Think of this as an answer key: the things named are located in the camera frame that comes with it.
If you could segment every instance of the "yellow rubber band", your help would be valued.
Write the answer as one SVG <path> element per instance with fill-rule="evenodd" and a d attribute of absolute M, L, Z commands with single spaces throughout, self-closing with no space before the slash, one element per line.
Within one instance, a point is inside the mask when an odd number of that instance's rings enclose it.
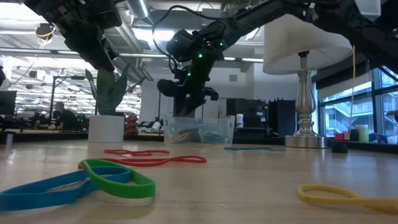
<path fill-rule="evenodd" d="M 306 194 L 305 192 L 309 190 L 334 193 L 347 198 L 326 198 Z M 297 195 L 300 200 L 312 204 L 365 206 L 388 214 L 398 214 L 398 199 L 396 198 L 362 198 L 350 190 L 330 185 L 300 185 L 297 190 Z"/>
<path fill-rule="evenodd" d="M 44 35 L 39 35 L 39 34 L 36 34 L 36 36 L 37 37 L 48 37 L 49 35 L 51 35 L 51 34 L 53 34 L 55 32 L 55 29 L 53 29 L 51 32 L 49 32 L 48 34 L 44 34 Z"/>

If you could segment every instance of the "potted plant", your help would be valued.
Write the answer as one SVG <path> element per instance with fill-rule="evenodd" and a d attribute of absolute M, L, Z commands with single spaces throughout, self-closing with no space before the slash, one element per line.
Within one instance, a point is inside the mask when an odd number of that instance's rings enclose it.
<path fill-rule="evenodd" d="M 113 72 L 99 69 L 96 87 L 93 75 L 86 70 L 85 75 L 100 114 L 90 116 L 89 142 L 123 142 L 124 114 L 117 113 L 116 108 L 126 93 L 128 69 L 129 66 L 126 66 L 118 79 Z"/>

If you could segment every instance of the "white lampshade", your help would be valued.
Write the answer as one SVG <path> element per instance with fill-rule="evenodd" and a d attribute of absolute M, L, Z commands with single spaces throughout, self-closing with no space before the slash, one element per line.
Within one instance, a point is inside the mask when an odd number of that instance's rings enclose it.
<path fill-rule="evenodd" d="M 325 32 L 292 15 L 264 26 L 264 73 L 296 73 L 301 69 L 298 53 L 307 50 L 310 70 L 336 64 L 353 53 L 350 42 L 342 35 Z"/>

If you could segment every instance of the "clear plastic container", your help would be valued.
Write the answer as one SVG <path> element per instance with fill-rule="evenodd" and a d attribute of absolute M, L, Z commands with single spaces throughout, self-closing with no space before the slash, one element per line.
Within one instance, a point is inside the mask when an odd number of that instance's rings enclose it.
<path fill-rule="evenodd" d="M 235 116 L 222 119 L 174 118 L 164 116 L 164 143 L 222 144 L 231 146 Z"/>

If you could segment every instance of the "computer monitor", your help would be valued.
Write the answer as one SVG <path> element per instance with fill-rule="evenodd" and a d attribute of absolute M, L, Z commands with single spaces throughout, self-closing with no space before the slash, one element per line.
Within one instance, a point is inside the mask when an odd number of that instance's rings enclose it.
<path fill-rule="evenodd" d="M 0 114 L 14 115 L 17 91 L 0 91 Z"/>

